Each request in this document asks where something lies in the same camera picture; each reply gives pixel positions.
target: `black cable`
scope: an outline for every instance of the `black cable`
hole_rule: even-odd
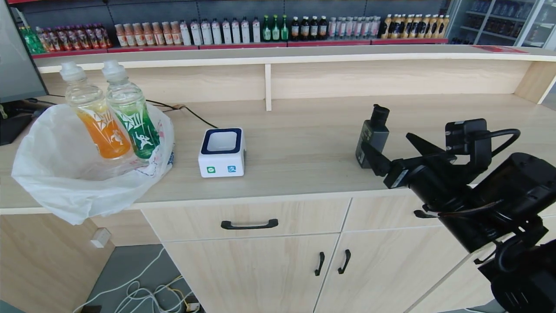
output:
[[[488,133],[484,133],[484,134],[479,134],[479,135],[473,136],[473,138],[475,140],[481,140],[481,139],[489,139],[489,138],[500,137],[500,136],[505,136],[505,135],[512,135],[512,137],[510,137],[510,139],[506,140],[506,142],[504,142],[498,148],[496,148],[494,151],[492,151],[492,156],[494,157],[497,154],[499,154],[500,152],[502,152],[504,149],[509,147],[516,140],[518,140],[519,135],[521,135],[521,131],[519,131],[519,129],[510,128],[510,129],[497,130],[497,131],[492,131],[492,132],[488,132]]]

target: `black handle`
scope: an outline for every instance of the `black handle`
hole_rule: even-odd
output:
[[[232,222],[230,221],[222,221],[220,227],[228,230],[236,230],[236,229],[264,229],[264,228],[272,228],[278,226],[278,219],[273,218],[269,219],[267,225],[259,225],[259,226],[232,226]]]
[[[351,252],[349,249],[346,249],[346,262],[344,263],[344,268],[338,268],[338,274],[343,274],[346,271],[346,267],[349,263],[349,259],[351,258]]]
[[[322,270],[322,265],[324,264],[324,252],[320,252],[320,264],[319,264],[319,268],[317,270],[315,270],[315,276],[320,275],[320,270]]]

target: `cabinet door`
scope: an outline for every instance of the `cabinet door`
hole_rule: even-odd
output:
[[[403,312],[466,255],[443,226],[342,233],[315,312]]]
[[[208,313],[312,312],[338,234],[166,242]],[[319,276],[320,252],[325,259]]]

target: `white cable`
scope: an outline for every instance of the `white cable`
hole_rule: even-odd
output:
[[[152,299],[152,312],[153,312],[153,313],[155,312],[155,305],[156,305],[156,307],[158,308],[158,310],[160,311],[160,313],[177,313],[177,312],[181,312],[182,303],[183,303],[184,299],[187,298],[187,297],[188,297],[190,294],[192,294],[193,292],[190,292],[189,294],[187,294],[187,295],[185,296],[184,299],[181,299],[181,298],[179,297],[179,295],[178,295],[175,291],[172,291],[172,292],[174,293],[174,295],[176,295],[176,297],[178,298],[179,303],[178,303],[177,305],[175,305],[173,308],[168,309],[168,310],[163,310],[162,308],[160,308],[160,304],[159,304],[158,301],[156,300],[155,294],[157,294],[157,293],[159,293],[160,291],[166,289],[169,285],[175,283],[176,281],[178,281],[178,280],[180,280],[180,279],[183,279],[183,277],[180,277],[180,278],[178,278],[178,279],[174,279],[174,280],[172,280],[171,282],[169,282],[169,283],[166,284],[166,285],[159,285],[158,287],[156,287],[156,289],[155,289],[154,292],[151,292],[150,290],[148,290],[148,289],[146,289],[146,288],[141,288],[141,285],[139,284],[139,281],[137,280],[139,277],[141,277],[141,276],[148,270],[149,267],[151,267],[151,265],[153,265],[153,263],[156,262],[156,260],[158,260],[158,259],[160,258],[160,256],[162,255],[162,251],[164,251],[164,250],[165,250],[165,249],[164,249],[164,247],[163,247],[163,248],[160,250],[160,252],[158,253],[158,256],[157,256],[154,260],[152,260],[151,263],[149,263],[149,264],[147,265],[147,267],[145,267],[145,269],[144,269],[139,275],[137,275],[136,277],[130,279],[129,281],[127,281],[126,283],[122,284],[122,285],[119,286],[119,287],[116,287],[116,288],[113,288],[113,289],[110,289],[110,290],[106,290],[106,291],[103,291],[103,292],[99,293],[99,294],[96,295],[94,298],[92,298],[92,299],[90,299],[89,301],[85,302],[84,304],[78,306],[78,307],[73,311],[73,313],[76,313],[76,312],[77,312],[79,309],[81,309],[82,307],[84,307],[84,306],[88,305],[89,303],[93,302],[93,301],[94,301],[96,298],[98,298],[99,296],[104,295],[104,294],[107,294],[107,293],[112,292],[112,291],[115,291],[115,290],[118,290],[118,289],[120,289],[120,288],[122,288],[122,287],[124,287],[124,286],[126,286],[126,285],[128,285],[128,286],[127,286],[127,291],[126,291],[127,296],[122,300],[122,302],[120,302],[120,304],[118,305],[118,308],[116,309],[115,313],[120,313],[121,310],[123,310],[123,308],[125,308],[132,300],[141,300],[141,302],[139,302],[139,304],[130,312],[130,313],[133,313],[133,312],[134,312],[135,310],[137,310],[137,308],[138,308],[143,302],[145,302],[147,299]],[[130,293],[130,287],[131,287],[132,285],[134,285],[135,283],[137,283],[138,288],[137,288],[137,290],[135,290],[135,291],[133,291],[133,292]],[[136,295],[137,295],[137,293],[138,293],[139,291],[146,291],[146,292],[148,293],[148,295],[136,297]],[[124,306],[122,306],[121,309],[120,309],[120,306],[121,306],[126,300],[128,300],[128,299],[129,299],[129,301],[127,301],[127,302],[124,304]],[[175,309],[175,308],[177,308],[177,307],[180,307],[180,308],[178,309],[178,311],[172,312],[172,310]]]

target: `green drink bottle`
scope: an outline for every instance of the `green drink bottle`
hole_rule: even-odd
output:
[[[106,103],[130,136],[133,152],[148,160],[160,145],[160,137],[147,112],[143,92],[130,82],[126,70],[116,60],[104,62],[102,73],[108,81]]]

